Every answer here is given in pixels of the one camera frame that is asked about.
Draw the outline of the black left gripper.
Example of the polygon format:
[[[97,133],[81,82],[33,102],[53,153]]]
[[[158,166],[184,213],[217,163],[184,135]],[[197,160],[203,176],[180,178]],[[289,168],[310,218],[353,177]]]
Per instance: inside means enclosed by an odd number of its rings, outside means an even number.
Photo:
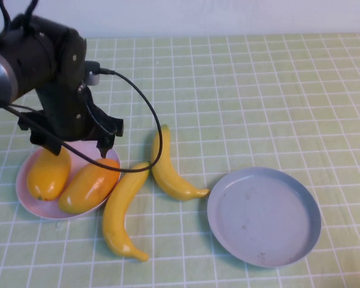
[[[43,85],[36,89],[42,110],[23,116],[36,122],[64,141],[98,140],[102,158],[113,148],[114,138],[123,135],[123,120],[107,115],[93,101],[86,85],[70,89],[66,85]],[[32,144],[58,156],[62,145],[41,132],[32,131]]]

